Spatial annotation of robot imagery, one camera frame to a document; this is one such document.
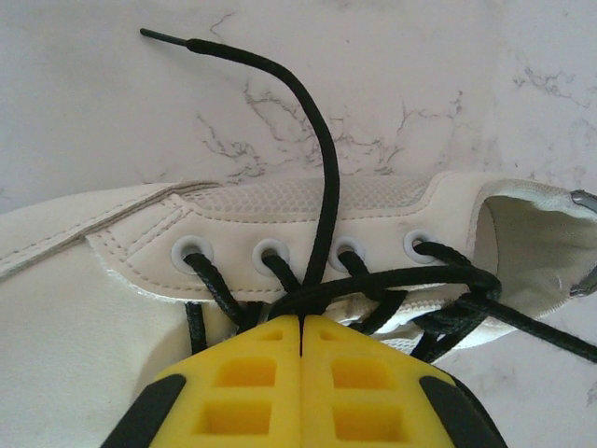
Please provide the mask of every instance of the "marble surface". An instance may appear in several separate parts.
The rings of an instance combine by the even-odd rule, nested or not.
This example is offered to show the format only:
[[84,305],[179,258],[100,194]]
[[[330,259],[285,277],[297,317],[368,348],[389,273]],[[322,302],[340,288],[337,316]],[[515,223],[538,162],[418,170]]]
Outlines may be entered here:
[[[0,0],[0,212],[139,183],[321,174],[292,95],[142,38],[213,39],[291,69],[345,174],[492,170],[597,191],[592,0]],[[549,321],[597,342],[594,298]],[[441,367],[512,447],[588,447],[597,370],[515,333]]]

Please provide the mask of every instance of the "shoe opening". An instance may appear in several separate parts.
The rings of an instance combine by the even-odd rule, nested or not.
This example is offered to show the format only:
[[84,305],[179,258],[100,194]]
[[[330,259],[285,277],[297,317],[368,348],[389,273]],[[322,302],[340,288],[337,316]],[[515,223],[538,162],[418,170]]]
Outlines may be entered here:
[[597,262],[595,217],[572,216],[566,206],[555,211],[545,200],[490,197],[477,225],[475,265],[496,273],[504,304],[532,316],[564,304]]

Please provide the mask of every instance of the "white sneaker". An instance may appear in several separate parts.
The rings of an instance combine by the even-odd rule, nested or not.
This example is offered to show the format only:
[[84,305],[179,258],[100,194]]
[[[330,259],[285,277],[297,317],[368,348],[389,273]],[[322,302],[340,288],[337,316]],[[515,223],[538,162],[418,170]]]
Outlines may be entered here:
[[98,446],[191,339],[197,351],[284,313],[326,309],[427,361],[513,330],[501,320],[597,360],[532,320],[595,289],[596,198],[486,173],[353,176],[336,214],[333,144],[304,93],[326,190],[162,184],[0,216],[6,446]]

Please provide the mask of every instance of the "shoelace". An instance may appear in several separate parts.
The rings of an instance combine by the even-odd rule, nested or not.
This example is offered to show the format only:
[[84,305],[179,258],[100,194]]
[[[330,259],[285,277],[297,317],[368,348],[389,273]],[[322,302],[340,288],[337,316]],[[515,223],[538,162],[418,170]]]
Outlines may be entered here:
[[[311,95],[289,70],[249,51],[201,39],[181,39],[147,29],[141,29],[141,34],[186,47],[195,53],[255,67],[277,77],[295,94],[312,125],[324,167],[324,193],[317,231],[302,283],[281,257],[268,255],[263,258],[264,264],[278,277],[286,292],[271,305],[268,319],[289,314],[301,318],[305,315],[321,315],[335,299],[362,293],[378,304],[372,312],[350,327],[365,334],[373,334],[399,311],[407,298],[408,291],[396,290],[396,287],[460,284],[466,285],[468,292],[456,301],[440,310],[412,319],[411,322],[423,331],[421,340],[411,353],[412,356],[429,363],[434,362],[452,350],[485,318],[492,316],[536,338],[597,363],[596,346],[500,303],[502,288],[497,277],[474,267],[464,255],[446,245],[423,242],[414,247],[419,254],[440,260],[444,263],[443,266],[395,269],[382,273],[370,273],[365,262],[354,252],[344,252],[339,254],[339,259],[350,277],[322,283],[340,204],[340,173],[334,141]],[[215,303],[234,323],[237,333],[251,329],[259,323],[266,306],[264,302],[240,305],[232,297],[219,270],[203,254],[188,255],[185,262],[193,268],[214,297]],[[207,348],[202,308],[199,302],[187,302],[186,308],[191,348],[193,353],[197,353]]]

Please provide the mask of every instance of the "metal eyelet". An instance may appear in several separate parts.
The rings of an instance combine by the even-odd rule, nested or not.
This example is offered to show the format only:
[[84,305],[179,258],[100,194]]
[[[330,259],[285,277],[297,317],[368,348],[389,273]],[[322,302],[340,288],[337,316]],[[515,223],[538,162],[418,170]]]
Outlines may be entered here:
[[332,243],[328,261],[329,265],[340,273],[348,273],[348,270],[338,258],[338,255],[346,250],[353,251],[359,258],[365,259],[365,247],[360,241],[352,236],[339,236]]
[[181,273],[196,275],[193,268],[185,263],[185,257],[190,254],[203,254],[210,261],[214,261],[214,249],[209,241],[196,235],[179,238],[172,246],[170,258],[172,264]]
[[431,257],[429,255],[421,255],[416,250],[414,250],[414,247],[417,245],[417,243],[427,242],[436,243],[437,238],[428,231],[422,231],[420,229],[410,231],[406,235],[404,235],[404,251],[407,253],[410,259],[416,261],[417,263],[433,263],[434,261],[436,261],[434,257]]
[[290,262],[290,250],[288,250],[288,246],[282,241],[276,240],[275,238],[267,238],[257,243],[253,249],[251,258],[253,259],[253,266],[258,273],[261,275],[267,275],[268,277],[275,276],[270,268],[268,268],[263,262],[263,257],[274,254],[279,256],[286,263]]

